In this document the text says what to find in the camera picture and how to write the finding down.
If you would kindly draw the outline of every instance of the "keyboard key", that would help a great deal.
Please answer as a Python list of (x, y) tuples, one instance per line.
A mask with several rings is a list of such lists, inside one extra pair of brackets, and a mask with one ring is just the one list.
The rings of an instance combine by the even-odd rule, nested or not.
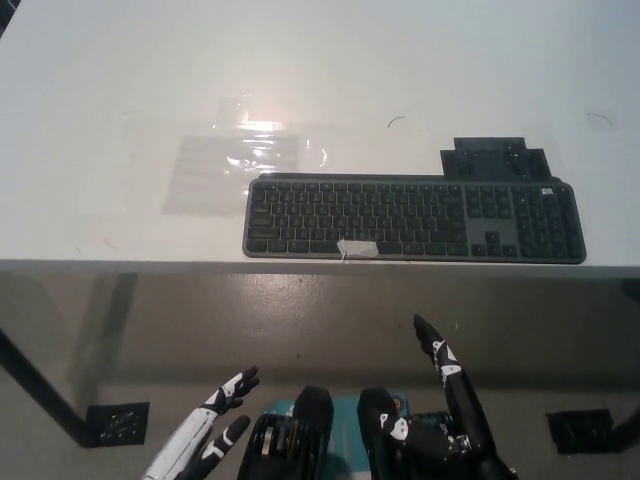
[(340, 253), (336, 242), (311, 242), (309, 251), (311, 253)]
[(436, 229), (436, 219), (435, 218), (423, 218), (422, 219), (422, 229), (423, 230), (435, 230)]
[(409, 217), (407, 218), (407, 228), (411, 228), (413, 230), (420, 230), (422, 220), (418, 217)]
[(466, 257), (469, 255), (469, 248), (466, 245), (460, 243), (448, 243), (447, 255)]
[(500, 234), (498, 232), (485, 232), (484, 237), (489, 244), (500, 243)]
[(249, 228), (249, 238), (260, 240), (276, 240), (280, 238), (280, 229), (275, 227)]
[(447, 215), (447, 209), (442, 205), (433, 206), (431, 207), (431, 215), (436, 218), (444, 218)]
[(407, 219), (402, 217), (394, 217), (391, 220), (391, 225), (396, 230), (404, 230), (405, 228), (407, 228)]
[(296, 228), (296, 238), (298, 240), (309, 240), (308, 228)]
[(444, 243), (428, 243), (424, 246), (425, 255), (446, 255), (447, 248)]
[(375, 217), (362, 217), (362, 227), (363, 228), (376, 228), (376, 218)]
[(482, 244), (471, 245), (471, 254), (474, 257), (486, 257), (487, 256), (487, 247)]
[(308, 192), (296, 192), (293, 196), (293, 200), (297, 203), (307, 203), (309, 201)]
[(360, 217), (349, 217), (349, 228), (362, 228), (362, 219)]
[(291, 203), (295, 198), (295, 194), (291, 191), (282, 192), (280, 194), (280, 201), (282, 203)]
[(264, 202), (265, 193), (262, 190), (251, 192), (251, 201), (252, 202)]
[(397, 230), (387, 229), (384, 231), (384, 239), (387, 242), (399, 242), (400, 235)]
[(437, 205), (438, 204), (438, 196), (435, 193), (425, 193), (422, 196), (422, 200), (425, 205)]
[(467, 241), (467, 235), (459, 230), (445, 230), (431, 232), (431, 241), (434, 243), (462, 243)]
[(487, 255), (490, 257), (501, 257), (502, 249), (500, 245), (487, 245)]
[(380, 229), (370, 229), (369, 230), (369, 240), (371, 242), (383, 242), (384, 241), (384, 230)]
[(287, 247), (289, 252), (291, 253), (308, 253), (309, 252), (309, 242), (303, 242), (300, 240), (289, 240), (287, 242)]
[(320, 205), (316, 205), (315, 214), (329, 215), (329, 205), (325, 205), (324, 203), (321, 203)]
[(327, 228), (324, 231), (324, 238), (327, 240), (340, 240), (340, 230), (337, 228)]
[(484, 218), (496, 218), (496, 209), (494, 207), (482, 207), (482, 216)]
[(252, 227), (270, 227), (273, 225), (273, 215), (252, 215), (249, 219)]
[(275, 190), (276, 182), (256, 182), (253, 184), (253, 190)]
[(289, 226), (289, 217), (286, 215), (278, 215), (276, 217), (276, 227), (288, 227)]
[(429, 231), (417, 230), (415, 232), (416, 242), (429, 243)]
[(301, 215), (289, 217), (290, 227), (301, 227), (303, 223), (304, 223), (304, 217), (302, 217)]
[(295, 228), (283, 228), (280, 230), (280, 237), (285, 240), (292, 240), (296, 238), (296, 230)]
[(462, 197), (456, 195), (439, 195), (438, 203), (440, 205), (462, 205)]
[(397, 242), (377, 242), (378, 253), (381, 255), (400, 255), (402, 245)]
[(347, 228), (349, 225), (348, 217), (333, 217), (333, 226), (335, 228)]
[(402, 253), (405, 255), (424, 255), (424, 247), (421, 243), (404, 243)]
[(400, 230), (400, 241), (401, 242), (413, 242), (413, 241), (415, 241), (415, 236), (413, 235), (413, 230)]
[(323, 228), (312, 229), (311, 240), (324, 240), (324, 229)]
[(480, 203), (482, 205), (492, 207), (496, 204), (496, 201), (493, 199), (492, 196), (483, 195), (482, 197), (480, 197)]
[(515, 245), (503, 245), (502, 255), (505, 257), (517, 257), (518, 249)]
[(429, 207), (428, 205), (419, 205), (416, 208), (416, 215), (419, 217), (430, 217), (431, 207)]
[(266, 192), (265, 201), (273, 203), (279, 200), (280, 200), (280, 192)]
[(533, 243), (533, 233), (528, 230), (522, 230), (518, 233), (518, 239), (520, 243), (530, 244)]
[(379, 193), (367, 193), (366, 201), (369, 205), (377, 205), (380, 203), (380, 194)]
[(449, 218), (464, 218), (464, 209), (462, 207), (453, 207), (449, 205), (447, 207), (447, 217)]
[(247, 240), (247, 250), (250, 252), (266, 252), (267, 242), (265, 240)]
[(391, 228), (391, 218), (389, 217), (378, 217), (376, 222), (378, 228)]
[(439, 218), (436, 222), (438, 230), (464, 230), (463, 220), (451, 220), (449, 218)]
[(420, 195), (419, 193), (410, 193), (409, 203), (411, 205), (422, 205), (422, 195)]
[(254, 203), (251, 205), (251, 213), (271, 213), (270, 203)]
[(287, 242), (285, 240), (270, 240), (269, 251), (283, 253), (287, 251)]

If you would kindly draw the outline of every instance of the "robot finger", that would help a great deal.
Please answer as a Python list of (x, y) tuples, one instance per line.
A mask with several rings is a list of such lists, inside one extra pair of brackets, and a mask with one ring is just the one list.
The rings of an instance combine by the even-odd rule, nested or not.
[(372, 412), (386, 438), (399, 449), (433, 462), (448, 462), (462, 452), (456, 438), (419, 421)]
[(203, 408), (212, 410), (217, 415), (224, 415), (230, 408), (237, 408), (242, 405), (240, 397), (247, 395), (259, 380), (256, 377), (257, 367), (251, 367), (242, 373), (237, 374), (231, 380), (222, 385), (204, 403)]
[(495, 453), (489, 424), (471, 381), (442, 336), (425, 319), (414, 315), (413, 325), (422, 350), (429, 355), (440, 378), (454, 422), (465, 433), (465, 450)]
[(197, 455), (187, 465), (176, 480), (204, 480), (240, 439), (250, 423), (251, 419), (246, 415), (231, 422), (221, 435), (207, 445), (202, 455)]

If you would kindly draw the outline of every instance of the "table leg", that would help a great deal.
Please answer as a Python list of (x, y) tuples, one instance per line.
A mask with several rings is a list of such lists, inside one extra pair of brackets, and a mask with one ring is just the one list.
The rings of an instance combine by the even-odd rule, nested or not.
[[(123, 291), (133, 289), (136, 279), (135, 275), (118, 276), (108, 318), (116, 317), (115, 311), (126, 314), (128, 305), (119, 310), (122, 304), (120, 299)], [(83, 419), (2, 330), (0, 365), (78, 446), (96, 448), (144, 443), (149, 417), (148, 402), (90, 405), (86, 419)]]
[(73, 411), (2, 330), (0, 330), (0, 365), (79, 446), (84, 448), (98, 446), (97, 438), (87, 422)]

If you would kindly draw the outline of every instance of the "black floor plate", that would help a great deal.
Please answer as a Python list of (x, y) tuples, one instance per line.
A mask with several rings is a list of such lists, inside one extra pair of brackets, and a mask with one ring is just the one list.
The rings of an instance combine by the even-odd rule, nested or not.
[(148, 420), (148, 402), (87, 409), (87, 424), (95, 432), (98, 447), (144, 444)]

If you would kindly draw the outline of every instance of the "robotic hand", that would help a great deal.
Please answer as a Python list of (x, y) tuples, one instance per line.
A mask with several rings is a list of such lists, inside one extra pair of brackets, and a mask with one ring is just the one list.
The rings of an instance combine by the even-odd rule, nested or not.
[(202, 480), (220, 463), (251, 420), (238, 417), (203, 449), (213, 422), (232, 408), (242, 405), (242, 397), (256, 385), (258, 369), (252, 367), (222, 385), (182, 422), (145, 472), (143, 480)]
[(447, 342), (419, 315), (414, 316), (413, 325), (422, 350), (431, 358), (441, 377), (456, 431), (407, 420), (388, 408), (384, 412), (380, 408), (376, 411), (375, 407), (369, 409), (375, 416), (370, 417), (369, 425), (373, 426), (375, 422), (377, 425), (373, 428), (380, 428), (383, 437), (394, 448), (425, 464), (464, 466), (466, 474), (461, 478), (517, 480), (515, 472), (498, 457), (480, 401)]

